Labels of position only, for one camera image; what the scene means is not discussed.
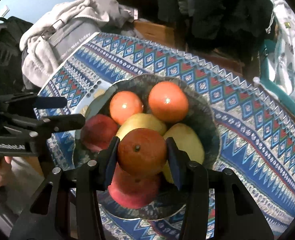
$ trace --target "black backpack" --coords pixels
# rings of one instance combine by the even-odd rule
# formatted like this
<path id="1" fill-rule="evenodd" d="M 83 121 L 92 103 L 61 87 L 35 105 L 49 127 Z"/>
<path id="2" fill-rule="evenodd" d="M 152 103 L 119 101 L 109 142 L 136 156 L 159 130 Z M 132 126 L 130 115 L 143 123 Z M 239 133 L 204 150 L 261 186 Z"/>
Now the black backpack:
<path id="1" fill-rule="evenodd" d="M 22 93 L 22 35 L 33 25 L 17 17 L 0 17 L 0 95 Z"/>

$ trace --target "table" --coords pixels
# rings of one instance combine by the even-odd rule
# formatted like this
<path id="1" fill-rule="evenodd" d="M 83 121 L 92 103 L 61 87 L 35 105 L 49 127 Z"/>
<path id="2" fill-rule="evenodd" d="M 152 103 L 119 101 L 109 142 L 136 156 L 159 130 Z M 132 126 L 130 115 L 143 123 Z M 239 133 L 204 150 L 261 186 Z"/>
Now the table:
<path id="1" fill-rule="evenodd" d="M 184 80 L 211 106 L 220 134 L 215 170 L 234 170 L 279 236 L 295 216 L 295 123 L 264 91 L 211 62 L 152 41 L 95 33 L 67 59 L 41 96 L 65 96 L 67 107 L 39 110 L 46 115 L 80 112 L 78 104 L 93 93 L 135 75 L 154 73 Z M 53 159 L 74 168 L 73 132 L 48 140 Z M 209 210 L 208 238 L 214 230 L 214 196 Z M 177 239 L 184 210 L 160 221 L 123 220 L 101 209 L 102 222 L 117 239 Z"/>

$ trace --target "white cord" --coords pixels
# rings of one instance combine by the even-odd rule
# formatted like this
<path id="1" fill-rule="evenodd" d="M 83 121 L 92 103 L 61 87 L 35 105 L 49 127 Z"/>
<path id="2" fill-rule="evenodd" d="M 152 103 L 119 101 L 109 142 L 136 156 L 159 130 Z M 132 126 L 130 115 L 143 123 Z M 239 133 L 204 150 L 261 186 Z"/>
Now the white cord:
<path id="1" fill-rule="evenodd" d="M 273 21 L 274 21 L 274 11 L 272 11 L 272 14 L 271 14 L 270 25 L 268 26 L 267 29 L 265 29 L 267 34 L 271 33 L 271 27 L 272 27 Z"/>

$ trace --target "fruit bowl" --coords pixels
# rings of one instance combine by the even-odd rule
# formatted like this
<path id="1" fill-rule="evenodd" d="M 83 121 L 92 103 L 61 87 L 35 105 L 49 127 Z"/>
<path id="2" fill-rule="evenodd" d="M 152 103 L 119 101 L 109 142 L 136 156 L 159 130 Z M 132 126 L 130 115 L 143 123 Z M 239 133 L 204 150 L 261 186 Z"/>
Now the fruit bowl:
<path id="1" fill-rule="evenodd" d="M 185 82 L 178 78 L 144 74 L 129 80 L 119 81 L 113 84 L 105 94 L 98 96 L 89 104 L 85 117 L 87 118 L 93 112 L 110 116 L 110 101 L 113 95 L 120 91 L 131 91 L 138 95 L 144 105 L 143 112 L 150 114 L 151 109 L 148 106 L 149 93 L 157 83 L 162 81 L 170 81 L 177 84 L 187 96 L 189 111 L 180 123 L 188 125 L 197 134 L 205 152 L 203 166 L 212 169 L 219 154 L 220 139 L 217 127 L 213 121 L 211 108 L 202 95 L 191 90 Z M 89 154 L 89 151 L 84 149 L 84 146 L 78 140 L 80 138 L 79 131 L 76 131 L 75 138 L 76 148 L 73 160 L 74 165 L 78 167 L 90 158 L 95 158 L 95 154 Z M 112 199 L 108 191 L 97 192 L 97 196 L 99 204 L 116 217 L 122 219 L 143 218 L 147 220 L 163 219 L 179 212 L 185 206 L 187 198 L 187 194 L 179 192 L 173 184 L 168 183 L 164 178 L 161 179 L 158 197 L 152 203 L 140 209 L 128 209 L 120 206 Z"/>

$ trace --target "wooden drawer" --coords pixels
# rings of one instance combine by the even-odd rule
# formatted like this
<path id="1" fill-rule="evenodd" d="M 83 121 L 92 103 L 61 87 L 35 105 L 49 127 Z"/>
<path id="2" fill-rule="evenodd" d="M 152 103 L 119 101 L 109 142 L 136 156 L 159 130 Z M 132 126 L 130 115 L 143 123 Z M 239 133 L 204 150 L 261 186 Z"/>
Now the wooden drawer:
<path id="1" fill-rule="evenodd" d="M 176 42 L 174 28 L 140 21 L 134 21 L 134 27 L 145 39 L 175 48 Z"/>

